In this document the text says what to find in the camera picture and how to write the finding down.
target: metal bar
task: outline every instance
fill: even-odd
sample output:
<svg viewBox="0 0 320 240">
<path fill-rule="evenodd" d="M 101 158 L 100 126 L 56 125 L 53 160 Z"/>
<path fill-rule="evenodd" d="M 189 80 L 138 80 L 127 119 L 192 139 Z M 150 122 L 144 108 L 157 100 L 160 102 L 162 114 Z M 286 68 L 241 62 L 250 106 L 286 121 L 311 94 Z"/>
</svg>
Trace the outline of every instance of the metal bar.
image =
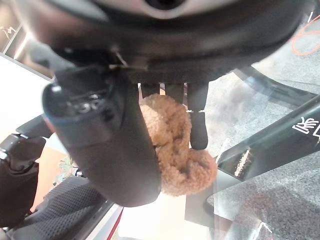
<svg viewBox="0 0 320 240">
<path fill-rule="evenodd" d="M 320 95 L 225 151 L 219 168 L 244 181 L 320 150 Z"/>
<path fill-rule="evenodd" d="M 293 105 L 289 106 L 291 109 L 295 109 L 317 96 L 315 93 L 287 86 L 272 80 L 252 66 L 235 69 L 233 72 L 255 91 L 270 97 L 272 102 L 278 104 L 285 102 Z"/>
</svg>

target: glass surface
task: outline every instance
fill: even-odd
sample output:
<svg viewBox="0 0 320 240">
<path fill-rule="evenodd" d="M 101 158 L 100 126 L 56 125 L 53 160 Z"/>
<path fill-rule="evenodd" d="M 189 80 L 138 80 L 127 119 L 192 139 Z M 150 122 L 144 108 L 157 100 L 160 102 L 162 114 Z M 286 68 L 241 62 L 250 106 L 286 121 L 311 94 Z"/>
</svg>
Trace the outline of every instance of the glass surface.
<svg viewBox="0 0 320 240">
<path fill-rule="evenodd" d="M 300 30 L 317 33 L 301 34 L 298 30 L 295 36 L 301 36 L 292 38 L 274 54 L 252 66 L 278 83 L 316 96 L 320 94 L 320 50 L 317 49 L 320 20 L 303 29 L 308 18 L 306 16 Z M 312 111 L 300 114 L 295 111 L 299 106 L 275 99 L 274 91 L 263 94 L 250 87 L 248 81 L 251 80 L 245 81 L 231 72 L 210 82 L 205 108 L 207 150 L 212 156 L 219 156 L 243 142 L 245 147 L 235 167 L 240 166 L 239 172 L 249 173 L 255 166 L 257 176 L 247 174 L 242 179 L 241 174 L 236 176 L 237 173 L 228 172 L 231 168 L 226 167 L 219 170 L 211 187 L 198 194 L 171 197 L 161 193 L 152 204 L 125 208 L 119 225 L 119 240 L 320 239 L 319 104 L 316 102 Z M 297 101 L 300 97 L 292 96 Z M 251 158 L 256 160 L 258 154 L 255 144 L 252 148 L 249 146 L 252 135 L 290 113 L 282 120 L 283 132 L 272 133 L 268 128 L 259 135 L 256 141 L 261 142 L 261 150 L 263 141 L 273 134 L 268 143 L 265 142 L 269 152 L 265 152 L 263 161 L 250 162 Z M 286 140 L 268 148 L 286 134 Z M 299 141 L 291 144 L 296 137 Z M 299 155 L 304 148 L 314 153 Z M 296 159 L 286 159 L 294 154 Z M 218 161 L 220 166 L 223 166 L 220 162 L 224 161 L 223 157 L 222 154 Z M 268 171 L 261 167 L 270 164 Z"/>
</svg>

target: tan plush toy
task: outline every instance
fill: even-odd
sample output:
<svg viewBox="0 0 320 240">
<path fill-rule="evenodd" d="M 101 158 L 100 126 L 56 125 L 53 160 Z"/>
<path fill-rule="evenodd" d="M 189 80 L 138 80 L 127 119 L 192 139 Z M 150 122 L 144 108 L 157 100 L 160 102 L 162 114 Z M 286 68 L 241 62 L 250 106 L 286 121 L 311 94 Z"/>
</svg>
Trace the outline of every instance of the tan plush toy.
<svg viewBox="0 0 320 240">
<path fill-rule="evenodd" d="M 153 94 L 140 102 L 161 171 L 162 191 L 172 196 L 195 194 L 217 176 L 216 161 L 206 150 L 189 149 L 191 120 L 173 98 Z"/>
</svg>

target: red cable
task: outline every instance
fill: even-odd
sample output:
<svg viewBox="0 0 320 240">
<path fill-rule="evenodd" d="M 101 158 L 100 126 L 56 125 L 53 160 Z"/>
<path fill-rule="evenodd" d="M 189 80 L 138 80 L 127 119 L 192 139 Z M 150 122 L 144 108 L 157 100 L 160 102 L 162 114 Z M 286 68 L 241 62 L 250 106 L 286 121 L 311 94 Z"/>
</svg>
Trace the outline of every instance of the red cable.
<svg viewBox="0 0 320 240">
<path fill-rule="evenodd" d="M 300 29 L 299 32 L 297 33 L 297 35 L 295 35 L 292 38 L 291 48 L 292 48 L 292 51 L 293 51 L 294 54 L 299 55 L 299 56 L 306 56 L 306 55 L 314 53 L 315 51 L 317 51 L 320 48 L 320 43 L 318 43 L 312 50 L 306 51 L 306 52 L 301 52 L 301 51 L 297 50 L 296 46 L 295 46 L 296 42 L 297 42 L 297 39 L 299 39 L 299 38 L 302 38 L 302 37 L 307 36 L 307 35 L 320 34 L 320 31 L 303 32 L 307 27 L 309 27 L 312 23 L 314 23 L 319 18 L 320 18 L 320 15 L 318 15 L 316 18 L 314 18 L 312 21 L 310 21 L 307 25 L 305 25 L 302 29 Z"/>
</svg>

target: cable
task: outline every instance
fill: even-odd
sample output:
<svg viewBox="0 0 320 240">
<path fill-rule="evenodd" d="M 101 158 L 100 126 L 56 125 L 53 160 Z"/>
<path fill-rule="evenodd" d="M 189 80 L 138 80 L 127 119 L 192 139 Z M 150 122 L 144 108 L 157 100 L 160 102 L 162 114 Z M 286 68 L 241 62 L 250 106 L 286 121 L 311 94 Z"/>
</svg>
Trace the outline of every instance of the cable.
<svg viewBox="0 0 320 240">
<path fill-rule="evenodd" d="M 309 55 L 309 54 L 316 52 L 320 48 L 320 43 L 318 43 L 312 50 L 301 52 L 301 51 L 297 50 L 296 46 L 295 46 L 296 42 L 299 38 L 302 38 L 302 37 L 308 36 L 308 35 L 320 34 L 320 31 L 303 32 L 307 27 L 309 27 L 312 23 L 314 23 L 319 18 L 320 18 L 320 15 L 318 15 L 316 18 L 314 18 L 312 21 L 310 21 L 307 25 L 305 25 L 302 29 L 300 29 L 299 32 L 297 33 L 297 35 L 292 38 L 291 48 L 292 48 L 292 51 L 294 54 L 296 54 L 298 56 L 306 56 L 306 55 Z"/>
</svg>

